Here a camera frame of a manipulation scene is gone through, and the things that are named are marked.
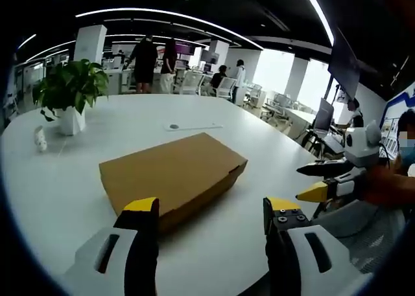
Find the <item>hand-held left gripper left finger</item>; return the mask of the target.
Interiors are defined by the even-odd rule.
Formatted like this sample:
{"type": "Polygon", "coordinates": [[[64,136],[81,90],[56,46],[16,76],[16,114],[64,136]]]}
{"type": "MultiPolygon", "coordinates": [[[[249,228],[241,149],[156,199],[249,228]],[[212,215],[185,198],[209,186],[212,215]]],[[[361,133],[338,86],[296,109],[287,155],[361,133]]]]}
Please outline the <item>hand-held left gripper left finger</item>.
{"type": "Polygon", "coordinates": [[[115,223],[95,233],[75,253],[63,275],[69,295],[156,295],[160,201],[130,202],[115,223]]]}

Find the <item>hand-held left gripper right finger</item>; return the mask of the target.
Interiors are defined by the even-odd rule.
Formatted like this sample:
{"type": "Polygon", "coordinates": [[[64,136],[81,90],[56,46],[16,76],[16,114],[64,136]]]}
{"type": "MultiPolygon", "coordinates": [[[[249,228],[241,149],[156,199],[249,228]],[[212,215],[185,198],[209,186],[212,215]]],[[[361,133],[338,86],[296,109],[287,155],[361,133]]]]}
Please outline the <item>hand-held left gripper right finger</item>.
{"type": "Polygon", "coordinates": [[[263,200],[271,295],[355,295],[372,278],[351,262],[348,248],[313,225],[289,200],[263,200]]]}

